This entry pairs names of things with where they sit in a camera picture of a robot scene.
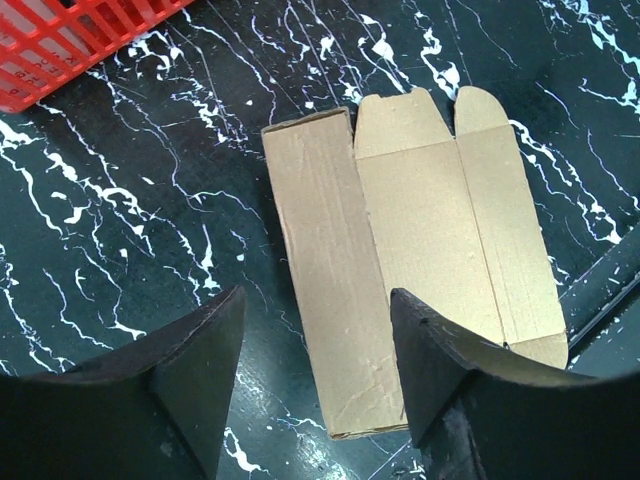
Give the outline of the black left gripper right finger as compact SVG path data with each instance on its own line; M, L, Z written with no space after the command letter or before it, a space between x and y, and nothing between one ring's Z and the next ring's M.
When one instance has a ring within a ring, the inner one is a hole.
M523 357L409 291L390 295L413 445L431 479L635 479L639 376L596 378Z

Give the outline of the brown cardboard box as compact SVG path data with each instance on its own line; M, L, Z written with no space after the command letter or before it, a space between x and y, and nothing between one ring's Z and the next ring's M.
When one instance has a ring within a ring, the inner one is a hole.
M566 324L514 130L462 87L366 96L261 133L312 372L335 440L407 425L390 320L403 288L454 323L564 368Z

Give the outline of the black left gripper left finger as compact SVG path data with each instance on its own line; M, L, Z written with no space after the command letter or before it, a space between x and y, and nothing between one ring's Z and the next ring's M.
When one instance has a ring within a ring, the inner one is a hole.
M241 351L246 293L71 370L1 379L5 479L212 479Z

